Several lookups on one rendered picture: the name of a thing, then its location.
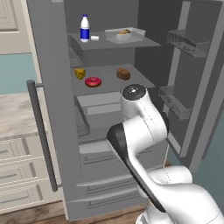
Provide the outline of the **clear tupperware with food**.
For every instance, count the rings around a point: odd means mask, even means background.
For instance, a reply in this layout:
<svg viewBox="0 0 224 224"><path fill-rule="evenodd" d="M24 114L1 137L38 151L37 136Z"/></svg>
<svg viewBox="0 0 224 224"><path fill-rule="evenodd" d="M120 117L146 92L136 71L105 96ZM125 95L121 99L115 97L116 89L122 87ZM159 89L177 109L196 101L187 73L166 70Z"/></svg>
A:
<svg viewBox="0 0 224 224"><path fill-rule="evenodd" d="M144 39L145 30L134 27L117 28L105 31L106 40L115 44L139 42Z"/></svg>

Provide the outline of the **white blue milk bottle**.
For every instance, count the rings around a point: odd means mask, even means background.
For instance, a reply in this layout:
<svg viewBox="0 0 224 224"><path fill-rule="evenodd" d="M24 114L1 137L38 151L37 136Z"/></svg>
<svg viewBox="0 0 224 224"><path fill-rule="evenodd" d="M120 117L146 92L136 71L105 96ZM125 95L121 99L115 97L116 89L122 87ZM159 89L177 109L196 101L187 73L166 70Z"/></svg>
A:
<svg viewBox="0 0 224 224"><path fill-rule="evenodd" d="M84 14L80 22L80 41L87 43L89 41L89 22L88 15Z"/></svg>

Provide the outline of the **pink frosted donut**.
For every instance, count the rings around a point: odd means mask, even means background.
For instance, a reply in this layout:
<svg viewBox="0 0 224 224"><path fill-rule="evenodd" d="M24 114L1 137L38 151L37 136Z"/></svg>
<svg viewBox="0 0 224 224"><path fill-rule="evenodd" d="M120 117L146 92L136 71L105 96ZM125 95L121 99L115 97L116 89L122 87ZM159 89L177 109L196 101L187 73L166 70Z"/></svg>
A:
<svg viewBox="0 0 224 224"><path fill-rule="evenodd" d="M102 80L98 77L88 77L85 79L85 85L89 88L97 88L102 84Z"/></svg>

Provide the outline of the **grey fridge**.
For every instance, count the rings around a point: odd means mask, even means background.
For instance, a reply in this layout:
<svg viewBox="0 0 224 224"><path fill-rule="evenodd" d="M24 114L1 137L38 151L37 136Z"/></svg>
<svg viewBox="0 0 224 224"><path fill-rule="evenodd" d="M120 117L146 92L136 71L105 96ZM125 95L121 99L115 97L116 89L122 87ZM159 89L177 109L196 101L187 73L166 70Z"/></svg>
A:
<svg viewBox="0 0 224 224"><path fill-rule="evenodd" d="M129 83L152 84L135 67L142 52L158 43L145 38L117 45L105 31L138 25L140 0L26 0L40 79L38 99L49 148L56 157L58 183L69 221L113 213L144 203L135 180L110 150L109 128L122 121L120 91L128 82L117 78L123 67ZM81 42L81 20L87 14L89 41ZM85 68L79 80L76 68ZM85 79L98 77L99 87Z"/></svg>

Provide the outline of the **beige drawer front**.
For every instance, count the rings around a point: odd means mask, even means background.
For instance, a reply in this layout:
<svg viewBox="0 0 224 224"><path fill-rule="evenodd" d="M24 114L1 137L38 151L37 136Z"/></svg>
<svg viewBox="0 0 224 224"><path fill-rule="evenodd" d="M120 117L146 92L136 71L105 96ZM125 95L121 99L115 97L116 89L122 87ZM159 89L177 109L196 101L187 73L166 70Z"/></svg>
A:
<svg viewBox="0 0 224 224"><path fill-rule="evenodd" d="M8 153L0 154L0 162L20 158L42 157L42 147L38 136L20 137L16 139L0 141L0 151Z"/></svg>
<svg viewBox="0 0 224 224"><path fill-rule="evenodd" d="M19 197L30 197L11 203L0 204L0 214L14 212L28 207L35 207L42 204L61 200L59 192L53 192L47 180L32 182L28 185L20 185L18 188L0 189L0 201L11 200Z"/></svg>
<svg viewBox="0 0 224 224"><path fill-rule="evenodd" d="M42 157L31 160L24 160L0 167L0 177L16 173L14 178L0 179L0 187L26 183L31 180L48 177L46 162Z"/></svg>

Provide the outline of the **brown bread loaf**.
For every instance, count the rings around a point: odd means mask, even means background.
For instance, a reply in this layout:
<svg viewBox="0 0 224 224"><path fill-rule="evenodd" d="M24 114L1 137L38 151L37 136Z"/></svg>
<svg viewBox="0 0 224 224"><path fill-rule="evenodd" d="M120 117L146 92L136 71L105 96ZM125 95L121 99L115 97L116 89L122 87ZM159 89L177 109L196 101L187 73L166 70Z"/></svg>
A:
<svg viewBox="0 0 224 224"><path fill-rule="evenodd" d="M116 71L116 76L127 81L130 78L130 71L124 68L118 68Z"/></svg>

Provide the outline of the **beige wall cupboard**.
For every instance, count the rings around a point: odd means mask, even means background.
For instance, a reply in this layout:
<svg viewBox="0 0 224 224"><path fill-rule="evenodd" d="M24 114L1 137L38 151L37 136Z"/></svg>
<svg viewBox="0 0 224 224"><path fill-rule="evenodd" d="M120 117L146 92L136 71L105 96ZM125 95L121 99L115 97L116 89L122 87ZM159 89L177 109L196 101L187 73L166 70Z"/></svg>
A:
<svg viewBox="0 0 224 224"><path fill-rule="evenodd" d="M0 0L0 54L31 51L24 6L25 0Z"/></svg>

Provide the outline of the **grey fridge door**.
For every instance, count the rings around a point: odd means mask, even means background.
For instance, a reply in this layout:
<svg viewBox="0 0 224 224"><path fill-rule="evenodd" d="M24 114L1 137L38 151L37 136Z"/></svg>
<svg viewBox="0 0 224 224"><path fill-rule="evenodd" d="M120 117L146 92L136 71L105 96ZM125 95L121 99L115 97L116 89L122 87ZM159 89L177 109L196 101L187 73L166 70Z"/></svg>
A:
<svg viewBox="0 0 224 224"><path fill-rule="evenodd" d="M167 142L179 162L196 172L205 157L221 111L224 81L224 0L184 0L178 28L211 36L205 58L194 58L174 47L166 86L191 109L189 120L179 121L164 103L170 132Z"/></svg>

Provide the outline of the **grey fridge door shelf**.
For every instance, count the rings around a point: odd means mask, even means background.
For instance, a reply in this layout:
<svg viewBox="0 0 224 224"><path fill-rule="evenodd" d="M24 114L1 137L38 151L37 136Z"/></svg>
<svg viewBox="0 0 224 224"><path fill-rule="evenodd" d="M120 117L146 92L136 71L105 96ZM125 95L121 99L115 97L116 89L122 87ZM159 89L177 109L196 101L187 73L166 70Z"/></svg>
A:
<svg viewBox="0 0 224 224"><path fill-rule="evenodd" d="M168 31L167 42L194 58L205 58L211 36L187 30Z"/></svg>
<svg viewBox="0 0 224 224"><path fill-rule="evenodd" d="M186 108L174 95L174 86L160 87L158 95L179 121L189 120L192 110Z"/></svg>

